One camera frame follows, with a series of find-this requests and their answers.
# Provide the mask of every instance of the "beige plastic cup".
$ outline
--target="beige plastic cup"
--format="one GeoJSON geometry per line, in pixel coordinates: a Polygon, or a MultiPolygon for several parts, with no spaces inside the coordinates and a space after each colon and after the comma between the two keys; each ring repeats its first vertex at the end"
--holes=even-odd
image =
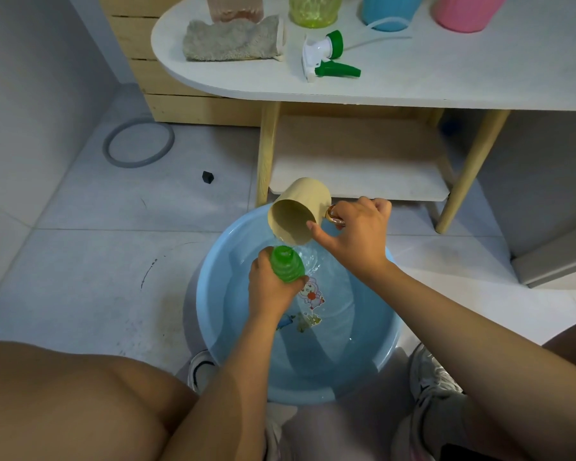
{"type": "Polygon", "coordinates": [[[284,243],[303,245],[311,240],[307,220],[322,223],[330,205],[329,188],[312,177],[299,178],[271,205],[269,226],[284,243]]]}

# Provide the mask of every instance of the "white lower shelf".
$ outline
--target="white lower shelf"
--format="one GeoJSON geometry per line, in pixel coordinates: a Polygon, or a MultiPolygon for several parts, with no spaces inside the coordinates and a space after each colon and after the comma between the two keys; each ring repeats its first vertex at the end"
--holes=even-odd
{"type": "Polygon", "coordinates": [[[442,201],[445,167],[441,136],[414,120],[283,116],[269,189],[280,194],[308,176],[333,197],[442,201]]]}

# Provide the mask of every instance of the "blue plastic basin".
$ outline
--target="blue plastic basin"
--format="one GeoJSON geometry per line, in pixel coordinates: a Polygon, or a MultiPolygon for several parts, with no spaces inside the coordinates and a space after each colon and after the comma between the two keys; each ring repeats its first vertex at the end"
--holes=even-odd
{"type": "MultiPolygon", "coordinates": [[[[263,247],[278,244],[267,223],[269,207],[233,223],[201,268],[196,313],[205,344],[220,364],[247,319],[252,261],[263,247]]],[[[323,228],[338,234],[327,221],[323,228]]],[[[268,398],[283,404],[323,403],[359,387],[384,366],[401,327],[397,314],[325,249],[315,241],[305,248],[316,258],[318,267],[310,273],[315,283],[292,301],[271,353],[268,398]],[[311,326],[315,316],[320,322],[311,326]]],[[[386,257],[392,260],[388,249],[386,257]]]]}

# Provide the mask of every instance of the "white oval table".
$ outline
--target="white oval table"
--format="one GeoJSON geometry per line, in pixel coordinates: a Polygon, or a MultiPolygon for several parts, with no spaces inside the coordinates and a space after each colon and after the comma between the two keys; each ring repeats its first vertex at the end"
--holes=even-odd
{"type": "MultiPolygon", "coordinates": [[[[412,25],[388,40],[368,31],[364,45],[338,60],[362,69],[359,79],[323,77],[307,83],[301,68],[305,34],[339,29],[349,43],[361,31],[361,0],[344,0],[325,29],[287,25],[285,61],[191,62],[182,41],[191,20],[211,23],[206,0],[183,0],[152,31],[154,54],[168,73],[193,88],[264,101],[257,204],[269,188],[282,192],[301,176],[317,177],[336,197],[441,201],[443,233],[461,206],[510,110],[576,110],[576,0],[507,0],[476,34],[440,27],[424,0],[412,25]],[[281,116],[282,102],[418,108],[414,121],[281,116]],[[445,108],[486,109],[463,169],[448,174],[434,128],[445,108]]],[[[288,19],[288,0],[264,0],[265,15],[288,19]]]]}

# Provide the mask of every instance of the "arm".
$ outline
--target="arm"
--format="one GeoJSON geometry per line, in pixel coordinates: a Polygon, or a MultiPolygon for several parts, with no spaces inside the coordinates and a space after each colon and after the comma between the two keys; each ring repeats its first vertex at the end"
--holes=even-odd
{"type": "Polygon", "coordinates": [[[307,277],[283,283],[271,248],[252,263],[249,317],[235,348],[169,440],[160,461],[252,461],[265,447],[267,380],[273,336],[307,277]]]}
{"type": "Polygon", "coordinates": [[[314,239],[405,321],[487,414],[537,460],[576,459],[576,366],[409,277],[384,256],[390,202],[339,202],[314,239]]]}

